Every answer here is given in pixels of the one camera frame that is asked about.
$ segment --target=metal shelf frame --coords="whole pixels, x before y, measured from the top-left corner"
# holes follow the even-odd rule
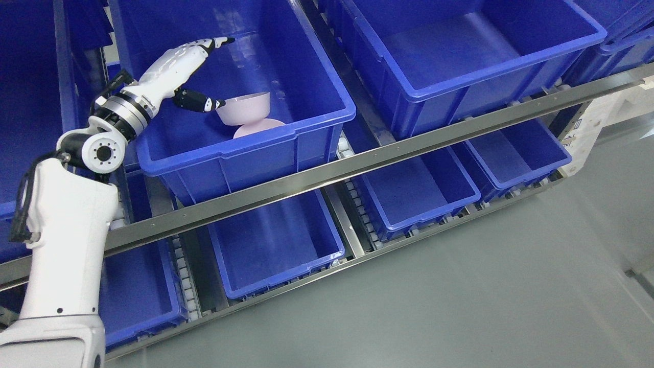
[[[134,249],[182,232],[188,232],[189,230],[209,223],[301,193],[322,189],[323,195],[328,200],[334,221],[346,245],[347,258],[341,260],[338,265],[334,265],[326,270],[306,276],[289,284],[276,287],[245,301],[222,303],[219,307],[211,308],[212,313],[202,316],[196,321],[182,324],[149,339],[117,348],[107,354],[107,359],[114,359],[179,335],[204,323],[215,321],[248,306],[258,304],[290,290],[341,272],[361,262],[418,242],[419,240],[505,208],[519,200],[551,188],[564,179],[562,174],[557,172],[548,181],[537,183],[523,189],[519,195],[507,195],[504,198],[492,201],[489,207],[468,206],[466,211],[464,211],[464,215],[460,217],[454,217],[446,223],[432,225],[415,235],[391,240],[386,242],[383,248],[373,250],[366,234],[362,234],[360,224],[358,224],[359,220],[356,218],[358,214],[353,210],[351,198],[349,198],[343,181],[470,138],[542,115],[555,113],[567,107],[579,105],[613,92],[644,84],[644,78],[654,75],[654,64],[643,65],[630,71],[612,75],[575,88],[545,94],[542,97],[518,103],[511,107],[474,117],[413,138],[394,141],[392,136],[384,129],[379,115],[376,113],[370,98],[365,93],[365,88],[356,76],[356,72],[352,70],[351,64],[347,61],[345,55],[338,50],[327,25],[315,9],[309,9],[309,7],[313,6],[311,0],[301,0],[301,2],[305,6],[307,16],[314,26],[319,39],[325,46],[328,55],[357,105],[357,118],[368,125],[380,143],[380,147],[193,206],[178,210],[171,210],[168,206],[169,209],[166,211],[169,212],[153,211],[153,213],[160,214],[151,219],[110,231],[107,238],[105,256]],[[31,257],[23,257],[15,261],[0,264],[0,291],[26,283],[29,278],[30,264]]]
[[[555,92],[419,136],[268,181],[206,202],[110,231],[105,256],[195,229],[209,223],[319,189],[372,170],[503,129],[567,107],[644,84],[654,64]],[[0,264],[0,291],[27,282],[31,257]]]

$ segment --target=blue plastic bin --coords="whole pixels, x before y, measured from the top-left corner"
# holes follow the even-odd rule
[[[377,146],[358,122],[344,130],[356,153]],[[353,183],[382,241],[457,215],[481,196],[450,147],[354,177]]]
[[[237,127],[170,101],[137,139],[139,164],[189,205],[293,174],[336,157],[354,103],[295,1],[110,1],[120,62],[135,76],[168,48],[206,37],[216,50],[186,83],[216,98],[271,92],[270,117],[286,123],[232,139]]]
[[[210,224],[205,236],[204,242],[213,245],[230,299],[308,275],[345,254],[320,191]]]
[[[654,20],[654,0],[575,0],[607,31],[604,43],[637,33]]]
[[[64,0],[66,11],[72,17],[71,34],[84,50],[111,45],[114,31],[104,7],[103,0]]]
[[[578,86],[654,61],[654,28],[648,28],[611,45],[588,48],[563,76]]]
[[[128,174],[128,187],[134,221],[152,217],[143,174]],[[167,240],[106,258],[100,282],[99,315],[108,350],[188,317]]]
[[[7,241],[20,178],[64,131],[86,124],[102,87],[96,75],[104,67],[69,33],[79,19],[69,7],[63,0],[0,3],[0,263],[29,254]]]
[[[551,88],[606,31],[569,0],[324,0],[398,139]]]
[[[9,309],[14,313],[20,313],[25,299],[25,285],[12,287],[11,289],[0,291],[0,306]]]
[[[529,120],[453,146],[461,163],[488,202],[514,187],[530,185],[572,161],[554,135]]]

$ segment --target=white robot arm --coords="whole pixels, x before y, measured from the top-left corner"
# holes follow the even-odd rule
[[[138,82],[99,97],[89,127],[62,135],[57,151],[35,161],[24,176],[12,235],[32,249],[32,266],[20,318],[0,333],[0,368],[103,366],[98,294],[109,223],[118,209],[109,174],[163,99],[199,112],[224,105],[181,85],[214,49],[233,41],[202,39],[166,51]],[[96,180],[72,174],[64,164],[89,169]]]

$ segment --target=floor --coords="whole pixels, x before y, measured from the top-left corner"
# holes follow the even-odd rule
[[[651,134],[606,128],[550,191],[107,367],[654,367],[624,273],[654,252]]]

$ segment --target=metal rail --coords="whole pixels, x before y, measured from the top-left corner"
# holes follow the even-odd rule
[[[643,84],[654,63],[288,175],[109,232],[105,256],[337,183],[585,101]],[[26,282],[31,257],[0,264],[0,291]]]

